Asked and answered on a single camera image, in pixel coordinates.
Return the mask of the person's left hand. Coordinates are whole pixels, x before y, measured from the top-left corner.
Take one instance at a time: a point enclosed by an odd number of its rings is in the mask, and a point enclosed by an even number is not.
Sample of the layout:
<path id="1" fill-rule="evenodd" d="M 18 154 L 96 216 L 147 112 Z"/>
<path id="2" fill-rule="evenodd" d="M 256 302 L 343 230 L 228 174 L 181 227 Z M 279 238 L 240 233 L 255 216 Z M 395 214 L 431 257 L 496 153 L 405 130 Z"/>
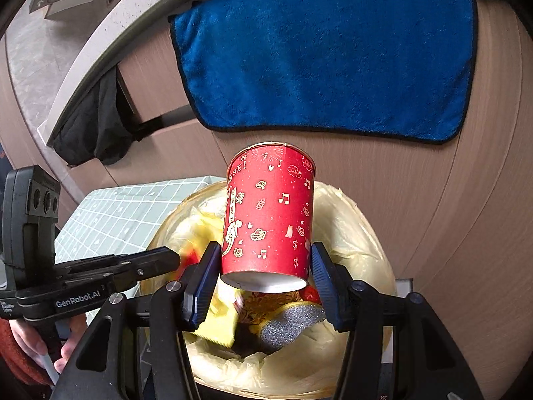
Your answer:
<path id="1" fill-rule="evenodd" d="M 70 336 L 62 346 L 61 357 L 54 362 L 54 368 L 59 374 L 66 367 L 87 328 L 86 315 L 80 314 L 71 318 L 69 325 Z M 48 349 L 37 330 L 23 320 L 10 320 L 9 327 L 22 351 L 38 366 L 44 368 L 43 358 L 48 355 Z"/>

